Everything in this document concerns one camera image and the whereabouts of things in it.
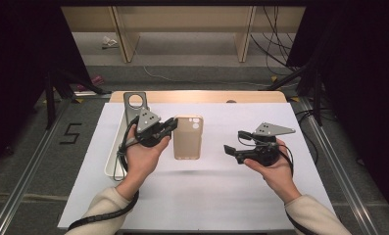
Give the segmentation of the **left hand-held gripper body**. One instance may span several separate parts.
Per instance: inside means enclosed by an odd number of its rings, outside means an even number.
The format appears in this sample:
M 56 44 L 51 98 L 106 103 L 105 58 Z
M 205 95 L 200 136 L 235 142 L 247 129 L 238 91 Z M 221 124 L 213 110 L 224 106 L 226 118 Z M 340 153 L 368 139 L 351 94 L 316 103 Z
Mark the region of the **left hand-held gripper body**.
M 145 147 L 158 145 L 166 135 L 166 125 L 161 118 L 147 109 L 142 109 L 136 126 L 136 139 Z

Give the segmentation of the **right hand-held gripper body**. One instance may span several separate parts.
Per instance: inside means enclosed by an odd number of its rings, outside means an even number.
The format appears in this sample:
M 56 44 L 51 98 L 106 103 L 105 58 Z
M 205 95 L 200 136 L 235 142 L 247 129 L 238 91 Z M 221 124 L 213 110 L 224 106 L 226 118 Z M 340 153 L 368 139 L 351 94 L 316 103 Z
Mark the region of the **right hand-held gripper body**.
M 278 135 L 295 133 L 294 128 L 284 127 L 268 122 L 261 123 L 256 130 L 250 134 L 250 139 L 254 141 L 255 148 L 248 159 L 254 160 L 263 166 L 270 166 L 279 160 L 280 152 L 276 142 Z

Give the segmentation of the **grey phone case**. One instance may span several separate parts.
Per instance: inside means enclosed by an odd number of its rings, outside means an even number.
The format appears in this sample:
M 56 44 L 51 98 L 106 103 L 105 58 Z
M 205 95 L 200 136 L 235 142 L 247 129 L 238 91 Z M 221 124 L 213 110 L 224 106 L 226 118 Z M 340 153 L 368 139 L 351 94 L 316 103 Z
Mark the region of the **grey phone case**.
M 126 122 L 130 123 L 141 112 L 148 108 L 146 93 L 143 91 L 128 91 L 123 93 L 124 115 Z

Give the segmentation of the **beige phone case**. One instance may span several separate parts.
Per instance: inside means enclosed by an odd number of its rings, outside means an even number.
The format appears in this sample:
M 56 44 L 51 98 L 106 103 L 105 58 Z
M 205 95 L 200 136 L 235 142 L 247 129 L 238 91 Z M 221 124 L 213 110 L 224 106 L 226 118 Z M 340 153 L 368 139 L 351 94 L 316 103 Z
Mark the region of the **beige phone case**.
M 176 116 L 173 131 L 173 154 L 177 160 L 198 160 L 201 156 L 204 120 L 201 116 Z

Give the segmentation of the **white plastic storage box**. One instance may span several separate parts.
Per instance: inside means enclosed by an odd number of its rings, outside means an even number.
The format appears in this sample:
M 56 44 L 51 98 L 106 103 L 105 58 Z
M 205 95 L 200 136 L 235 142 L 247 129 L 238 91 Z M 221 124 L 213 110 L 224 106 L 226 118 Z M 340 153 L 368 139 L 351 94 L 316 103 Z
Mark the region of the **white plastic storage box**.
M 115 181 L 120 181 L 126 176 L 126 170 L 122 166 L 121 158 L 117 155 L 128 125 L 124 115 L 124 105 L 109 103 L 107 106 L 107 118 L 107 126 L 112 141 L 105 165 L 105 174 Z

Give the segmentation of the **person's right hand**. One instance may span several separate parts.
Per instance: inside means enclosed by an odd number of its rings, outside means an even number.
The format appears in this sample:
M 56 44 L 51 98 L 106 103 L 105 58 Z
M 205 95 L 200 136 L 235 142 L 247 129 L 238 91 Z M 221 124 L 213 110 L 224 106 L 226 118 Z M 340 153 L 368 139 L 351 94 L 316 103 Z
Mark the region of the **person's right hand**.
M 280 157 L 275 164 L 263 166 L 254 160 L 246 159 L 244 165 L 258 172 L 283 203 L 288 204 L 301 197 L 302 194 L 293 181 L 292 169 L 288 162 L 287 147 L 280 139 L 277 139 L 276 142 L 279 145 Z

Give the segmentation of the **person's left hand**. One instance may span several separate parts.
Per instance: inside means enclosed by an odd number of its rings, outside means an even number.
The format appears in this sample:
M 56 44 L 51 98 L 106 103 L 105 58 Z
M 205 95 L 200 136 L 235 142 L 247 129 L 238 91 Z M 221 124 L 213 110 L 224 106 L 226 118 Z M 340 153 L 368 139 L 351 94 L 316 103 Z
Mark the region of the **person's left hand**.
M 155 170 L 160 155 L 169 142 L 170 137 L 166 136 L 154 147 L 145 147 L 139 143 L 129 146 L 125 157 L 128 164 L 126 177 L 144 180 Z

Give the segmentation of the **white table cover sheet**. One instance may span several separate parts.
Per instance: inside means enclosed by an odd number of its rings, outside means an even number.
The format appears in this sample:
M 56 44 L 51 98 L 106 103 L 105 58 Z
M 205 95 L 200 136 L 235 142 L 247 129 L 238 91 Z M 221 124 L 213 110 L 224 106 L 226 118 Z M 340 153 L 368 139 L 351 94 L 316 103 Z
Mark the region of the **white table cover sheet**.
M 291 229 L 282 201 L 262 177 L 224 146 L 239 148 L 240 130 L 268 122 L 291 128 L 283 141 L 294 159 L 294 182 L 304 194 L 331 205 L 313 158 L 288 103 L 157 103 L 161 118 L 199 115 L 204 120 L 201 155 L 178 160 L 167 147 L 140 189 L 122 230 L 132 232 L 270 232 Z

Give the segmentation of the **pink object on floor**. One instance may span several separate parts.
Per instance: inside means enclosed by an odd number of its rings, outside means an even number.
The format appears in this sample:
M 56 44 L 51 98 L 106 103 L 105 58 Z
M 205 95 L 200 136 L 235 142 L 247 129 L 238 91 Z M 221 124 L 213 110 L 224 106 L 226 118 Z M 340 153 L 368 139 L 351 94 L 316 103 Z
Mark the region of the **pink object on floor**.
M 104 78 L 101 75 L 97 75 L 91 79 L 91 82 L 93 85 L 100 85 L 104 83 Z M 86 91 L 86 88 L 81 84 L 78 84 L 76 88 L 79 92 Z

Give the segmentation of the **black tripod stand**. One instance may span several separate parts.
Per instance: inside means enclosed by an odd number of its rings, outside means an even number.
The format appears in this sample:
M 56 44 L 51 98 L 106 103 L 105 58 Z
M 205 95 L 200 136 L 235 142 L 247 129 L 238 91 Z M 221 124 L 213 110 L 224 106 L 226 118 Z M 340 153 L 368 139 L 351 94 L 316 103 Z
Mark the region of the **black tripod stand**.
M 56 108 L 54 91 L 57 91 L 62 99 L 72 99 L 74 97 L 71 84 L 82 85 L 97 95 L 111 94 L 111 91 L 103 90 L 94 85 L 89 78 L 84 79 L 66 70 L 53 70 L 45 76 L 45 97 L 47 107 L 47 129 L 50 129 L 56 120 Z
M 310 91 L 313 92 L 314 117 L 316 119 L 316 123 L 319 126 L 322 126 L 320 117 L 320 97 L 322 82 L 318 69 L 312 63 L 306 63 L 298 70 L 295 70 L 292 73 L 286 75 L 284 78 L 276 81 L 274 84 L 267 88 L 267 91 L 274 91 L 298 77 L 300 77 L 300 81 L 298 82 L 296 92 L 299 96 L 306 96 Z

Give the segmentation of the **crumpled white paper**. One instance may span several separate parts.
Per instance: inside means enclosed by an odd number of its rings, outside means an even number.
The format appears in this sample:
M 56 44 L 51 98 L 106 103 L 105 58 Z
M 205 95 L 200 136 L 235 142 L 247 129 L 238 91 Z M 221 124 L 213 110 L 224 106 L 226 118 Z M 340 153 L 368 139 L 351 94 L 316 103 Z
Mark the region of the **crumpled white paper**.
M 119 44 L 115 39 L 112 39 L 108 36 L 104 36 L 102 39 L 102 48 L 110 49 L 110 48 L 118 48 Z

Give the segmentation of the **light wooden shelf unit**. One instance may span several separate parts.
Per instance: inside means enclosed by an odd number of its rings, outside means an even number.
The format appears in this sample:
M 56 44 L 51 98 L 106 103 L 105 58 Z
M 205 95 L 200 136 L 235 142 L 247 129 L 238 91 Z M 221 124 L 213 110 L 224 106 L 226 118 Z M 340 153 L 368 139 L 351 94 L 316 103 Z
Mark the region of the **light wooden shelf unit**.
M 303 7 L 64 7 L 73 32 L 113 32 L 129 63 L 142 32 L 230 32 L 238 61 L 244 63 L 253 32 L 298 31 Z

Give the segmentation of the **dark curtain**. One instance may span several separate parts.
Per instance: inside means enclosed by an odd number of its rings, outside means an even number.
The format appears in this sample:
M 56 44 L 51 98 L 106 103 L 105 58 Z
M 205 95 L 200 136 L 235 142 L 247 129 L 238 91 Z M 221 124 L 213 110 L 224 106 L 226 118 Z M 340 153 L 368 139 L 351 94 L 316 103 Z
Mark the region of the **dark curtain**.
M 389 0 L 328 1 L 309 5 L 289 63 L 306 63 L 334 15 L 321 77 L 326 93 L 359 156 L 389 204 Z
M 72 83 L 90 82 L 62 9 L 0 1 L 0 157 L 47 79 L 67 97 Z

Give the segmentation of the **aluminium floor rail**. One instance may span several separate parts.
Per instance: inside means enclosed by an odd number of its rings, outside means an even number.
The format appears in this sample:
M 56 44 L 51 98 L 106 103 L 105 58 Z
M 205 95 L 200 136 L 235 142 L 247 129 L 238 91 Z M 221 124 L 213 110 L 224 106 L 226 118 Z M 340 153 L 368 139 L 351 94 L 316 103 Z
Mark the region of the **aluminium floor rail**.
M 36 174 L 44 155 L 53 140 L 54 133 L 58 128 L 58 124 L 66 109 L 69 107 L 70 100 L 62 100 L 56 111 L 56 116 L 51 124 L 44 130 L 40 142 L 35 148 L 28 163 L 23 168 L 22 175 L 16 180 L 15 188 L 9 194 L 0 194 L 0 203 L 3 207 L 0 211 L 0 235 L 4 235 L 11 224 L 17 209 L 19 208 L 24 194 L 29 187 L 34 175 Z
M 309 123 L 363 234 L 378 235 L 367 207 L 341 164 L 323 127 L 318 124 L 315 114 L 311 114 Z

